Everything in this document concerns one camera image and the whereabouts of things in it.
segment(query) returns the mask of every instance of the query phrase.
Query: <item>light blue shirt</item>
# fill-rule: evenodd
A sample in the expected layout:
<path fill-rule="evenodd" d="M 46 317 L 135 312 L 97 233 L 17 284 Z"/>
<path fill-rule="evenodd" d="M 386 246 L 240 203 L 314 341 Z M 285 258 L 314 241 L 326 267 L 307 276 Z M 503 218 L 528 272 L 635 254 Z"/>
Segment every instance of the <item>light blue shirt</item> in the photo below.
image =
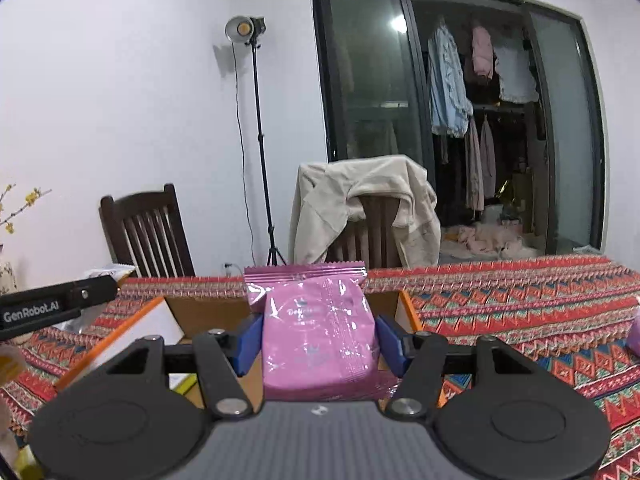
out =
<path fill-rule="evenodd" d="M 474 107 L 466 98 L 458 47 L 444 19 L 428 42 L 429 110 L 434 135 L 464 137 Z"/>

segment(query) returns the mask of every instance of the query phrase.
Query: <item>plastic wrapper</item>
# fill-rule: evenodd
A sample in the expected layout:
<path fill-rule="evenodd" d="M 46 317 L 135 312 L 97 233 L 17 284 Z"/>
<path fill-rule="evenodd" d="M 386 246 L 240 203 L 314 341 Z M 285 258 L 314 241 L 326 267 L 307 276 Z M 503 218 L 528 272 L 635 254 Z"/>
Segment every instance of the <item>plastic wrapper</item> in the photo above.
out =
<path fill-rule="evenodd" d="M 640 305 L 640 296 L 636 296 L 638 305 Z M 626 336 L 626 345 L 631 351 L 640 357 L 640 306 L 636 308 L 636 315 L 631 323 L 629 334 Z"/>
<path fill-rule="evenodd" d="M 359 285 L 363 278 L 347 271 L 283 282 L 266 294 L 265 399 L 383 399 L 395 389 L 398 379 L 378 370 L 380 350 Z"/>
<path fill-rule="evenodd" d="M 101 269 L 88 270 L 82 275 L 82 278 L 97 278 L 98 276 L 111 276 L 120 285 L 134 270 L 135 266 L 125 264 L 109 264 Z M 55 325 L 56 328 L 64 330 L 65 332 L 72 332 L 75 334 L 81 334 L 84 330 L 89 328 L 102 311 L 106 308 L 107 303 L 100 305 L 90 306 L 82 310 L 79 317 L 71 319 L 69 321 L 63 321 Z"/>
<path fill-rule="evenodd" d="M 361 283 L 367 277 L 367 269 L 364 262 L 246 267 L 244 269 L 244 284 L 246 285 L 247 300 L 254 312 L 263 312 L 267 293 L 274 286 L 336 274 Z"/>

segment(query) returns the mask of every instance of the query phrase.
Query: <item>metal screw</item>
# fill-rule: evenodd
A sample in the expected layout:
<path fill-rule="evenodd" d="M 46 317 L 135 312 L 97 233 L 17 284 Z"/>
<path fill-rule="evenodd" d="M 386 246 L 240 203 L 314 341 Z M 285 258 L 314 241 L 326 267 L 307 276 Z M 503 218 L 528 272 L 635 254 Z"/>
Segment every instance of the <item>metal screw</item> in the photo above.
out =
<path fill-rule="evenodd" d="M 223 415 L 242 415 L 248 407 L 244 400 L 235 397 L 222 399 L 216 403 L 216 409 Z"/>
<path fill-rule="evenodd" d="M 403 397 L 391 403 L 391 409 L 399 415 L 415 415 L 420 413 L 422 405 L 418 400 Z"/>

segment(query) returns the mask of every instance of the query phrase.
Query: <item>pink shirt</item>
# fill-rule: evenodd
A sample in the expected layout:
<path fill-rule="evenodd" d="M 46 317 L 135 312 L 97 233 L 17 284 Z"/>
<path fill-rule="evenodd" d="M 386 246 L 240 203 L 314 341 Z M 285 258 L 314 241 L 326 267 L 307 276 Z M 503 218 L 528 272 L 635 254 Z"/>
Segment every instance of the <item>pink shirt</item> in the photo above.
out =
<path fill-rule="evenodd" d="M 494 48 L 491 45 L 491 36 L 484 27 L 479 25 L 474 27 L 472 45 L 474 72 L 492 79 L 494 77 Z"/>

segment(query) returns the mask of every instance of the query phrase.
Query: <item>wooden chair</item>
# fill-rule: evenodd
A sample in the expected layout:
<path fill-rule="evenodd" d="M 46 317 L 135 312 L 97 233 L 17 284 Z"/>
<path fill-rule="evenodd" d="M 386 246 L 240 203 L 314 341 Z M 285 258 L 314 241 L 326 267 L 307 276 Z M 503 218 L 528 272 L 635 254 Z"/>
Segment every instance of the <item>wooden chair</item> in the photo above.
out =
<path fill-rule="evenodd" d="M 139 276 L 195 276 L 173 184 L 163 191 L 100 200 L 113 261 L 135 265 Z"/>
<path fill-rule="evenodd" d="M 399 198 L 361 196 L 365 221 L 347 222 L 329 246 L 328 262 L 363 260 L 367 269 L 402 267 L 391 224 L 396 218 Z"/>

